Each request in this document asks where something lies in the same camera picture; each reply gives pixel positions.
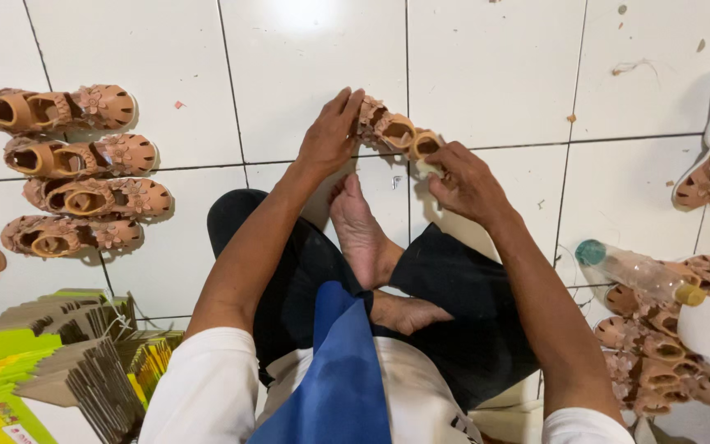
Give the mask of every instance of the black pants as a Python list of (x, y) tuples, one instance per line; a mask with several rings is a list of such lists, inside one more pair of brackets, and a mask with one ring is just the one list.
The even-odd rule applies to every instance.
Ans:
[[(267, 193), (234, 190), (207, 215), (215, 257)], [(360, 288), (338, 248), (317, 227), (297, 221), (256, 309), (254, 341), (260, 379), (265, 368), (298, 348), (311, 348), (314, 302), (320, 285), (341, 282), (371, 310), (371, 291)], [(403, 340), (435, 363), (467, 412), (536, 371), (538, 363), (519, 322), (506, 270), (430, 224), (399, 259), (390, 286), (426, 299), (454, 316), (405, 336), (372, 326), (375, 336)]]

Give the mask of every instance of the plastic bottle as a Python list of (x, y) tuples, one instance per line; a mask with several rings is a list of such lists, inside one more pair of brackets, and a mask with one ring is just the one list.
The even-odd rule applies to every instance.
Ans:
[(676, 300), (696, 306), (706, 297), (703, 290), (652, 257), (621, 250), (596, 239), (581, 243), (574, 257), (577, 257), (581, 266), (596, 269), (605, 277), (660, 302)]

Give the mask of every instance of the forearm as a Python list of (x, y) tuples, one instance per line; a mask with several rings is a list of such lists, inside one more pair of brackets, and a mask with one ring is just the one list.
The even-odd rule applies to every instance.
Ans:
[(596, 337), (556, 271), (506, 203), (498, 223), (482, 224), (503, 260), (528, 342), (544, 372), (544, 412), (595, 409), (622, 422)]
[(319, 185), (295, 162), (237, 230), (216, 259), (193, 310), (186, 333), (215, 326), (252, 333), (256, 307), (279, 264), (303, 206)]

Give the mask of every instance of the foot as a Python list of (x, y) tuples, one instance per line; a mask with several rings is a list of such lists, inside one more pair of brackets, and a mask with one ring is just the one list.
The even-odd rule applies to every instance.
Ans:
[(371, 290), (387, 284), (404, 250), (385, 236), (371, 215), (357, 174), (341, 178), (328, 203), (341, 252), (360, 286)]
[(374, 290), (374, 305), (369, 319), (378, 326), (409, 336), (435, 322), (451, 321), (454, 317), (429, 301)]

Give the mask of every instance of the blue apron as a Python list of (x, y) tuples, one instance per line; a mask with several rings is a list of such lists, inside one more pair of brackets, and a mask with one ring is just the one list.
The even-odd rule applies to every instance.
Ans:
[(380, 362), (364, 302), (339, 282), (326, 282), (316, 294), (309, 371), (247, 442), (390, 442)]

